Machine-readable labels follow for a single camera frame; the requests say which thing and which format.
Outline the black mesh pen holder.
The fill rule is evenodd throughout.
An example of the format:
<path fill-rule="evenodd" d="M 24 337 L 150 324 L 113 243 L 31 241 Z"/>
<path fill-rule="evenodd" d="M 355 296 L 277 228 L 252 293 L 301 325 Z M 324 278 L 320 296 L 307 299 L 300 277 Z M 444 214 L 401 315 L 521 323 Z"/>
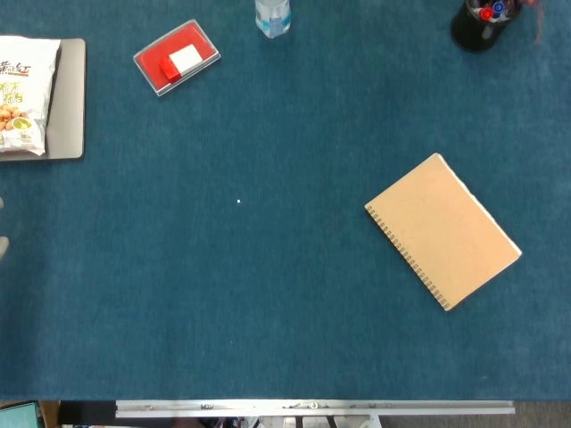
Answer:
<path fill-rule="evenodd" d="M 470 52 L 490 49 L 505 28 L 519 15 L 522 0 L 503 0 L 507 10 L 490 21 L 480 21 L 471 9 L 492 6 L 495 0 L 463 0 L 461 7 L 451 20 L 451 38 L 456 44 Z"/>

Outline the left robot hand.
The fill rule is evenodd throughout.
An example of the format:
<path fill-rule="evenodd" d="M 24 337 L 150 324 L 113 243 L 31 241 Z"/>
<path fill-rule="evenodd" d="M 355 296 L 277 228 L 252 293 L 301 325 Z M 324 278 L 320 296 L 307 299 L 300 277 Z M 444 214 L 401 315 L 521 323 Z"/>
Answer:
<path fill-rule="evenodd" d="M 4 208 L 4 199 L 0 197 L 0 210 Z M 0 235 L 0 260 L 6 254 L 10 245 L 10 239 L 7 236 Z"/>

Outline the teal flat object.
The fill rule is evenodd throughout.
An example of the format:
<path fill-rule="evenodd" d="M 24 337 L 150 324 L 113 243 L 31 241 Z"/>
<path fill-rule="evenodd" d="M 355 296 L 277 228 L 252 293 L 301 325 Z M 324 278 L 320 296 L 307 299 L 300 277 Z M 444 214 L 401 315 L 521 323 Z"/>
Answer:
<path fill-rule="evenodd" d="M 40 428 L 35 403 L 0 409 L 0 428 Z"/>

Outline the kraft cover spiral notebook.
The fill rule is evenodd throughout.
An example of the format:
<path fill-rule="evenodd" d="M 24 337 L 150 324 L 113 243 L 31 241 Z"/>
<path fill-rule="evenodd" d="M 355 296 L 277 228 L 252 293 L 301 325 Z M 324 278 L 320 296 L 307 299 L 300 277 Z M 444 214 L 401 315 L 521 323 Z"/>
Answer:
<path fill-rule="evenodd" d="M 365 209 L 446 311 L 522 255 L 439 153 Z"/>

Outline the red and white stamp block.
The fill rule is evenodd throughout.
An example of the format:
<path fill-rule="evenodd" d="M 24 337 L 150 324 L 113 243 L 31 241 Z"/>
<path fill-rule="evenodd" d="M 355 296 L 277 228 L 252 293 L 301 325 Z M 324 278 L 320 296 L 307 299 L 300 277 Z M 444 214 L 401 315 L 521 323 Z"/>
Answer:
<path fill-rule="evenodd" d="M 163 57 L 160 69 L 169 83 L 175 83 L 203 62 L 194 45 L 187 45 L 175 53 Z"/>

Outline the grey closed laptop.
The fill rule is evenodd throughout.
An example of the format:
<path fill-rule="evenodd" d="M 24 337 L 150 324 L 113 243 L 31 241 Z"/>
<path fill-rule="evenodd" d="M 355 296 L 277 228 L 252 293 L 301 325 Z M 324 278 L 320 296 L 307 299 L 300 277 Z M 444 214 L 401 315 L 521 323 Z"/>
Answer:
<path fill-rule="evenodd" d="M 46 124 L 46 152 L 2 152 L 0 162 L 76 160 L 84 155 L 87 47 L 81 38 L 59 39 Z"/>

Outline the white snack bag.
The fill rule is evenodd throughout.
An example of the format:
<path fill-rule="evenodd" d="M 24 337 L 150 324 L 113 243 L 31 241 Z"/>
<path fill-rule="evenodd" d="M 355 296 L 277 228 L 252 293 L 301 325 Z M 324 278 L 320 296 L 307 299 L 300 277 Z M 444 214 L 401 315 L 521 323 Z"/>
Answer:
<path fill-rule="evenodd" d="M 46 152 L 59 39 L 0 36 L 0 153 Z"/>

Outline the red stamp pad case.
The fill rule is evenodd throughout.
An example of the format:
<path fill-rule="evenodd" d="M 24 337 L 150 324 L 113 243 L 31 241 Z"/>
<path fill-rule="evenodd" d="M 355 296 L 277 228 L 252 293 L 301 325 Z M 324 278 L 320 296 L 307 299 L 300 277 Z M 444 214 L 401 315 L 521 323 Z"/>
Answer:
<path fill-rule="evenodd" d="M 169 83 L 163 75 L 159 63 L 163 57 L 175 53 L 187 45 L 194 45 L 202 56 L 203 62 L 178 82 Z M 221 54 L 218 48 L 211 42 L 196 20 L 184 22 L 155 39 L 150 45 L 133 56 L 135 65 L 159 97 L 172 91 L 202 70 L 209 68 L 220 59 Z"/>

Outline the upright clear water bottle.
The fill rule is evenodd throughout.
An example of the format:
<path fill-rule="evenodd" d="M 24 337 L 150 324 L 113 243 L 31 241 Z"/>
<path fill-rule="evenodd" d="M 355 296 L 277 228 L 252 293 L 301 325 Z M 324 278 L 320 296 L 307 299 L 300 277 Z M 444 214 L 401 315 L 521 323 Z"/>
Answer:
<path fill-rule="evenodd" d="M 267 38 L 284 35 L 291 26 L 290 0 L 254 0 L 255 21 Z"/>

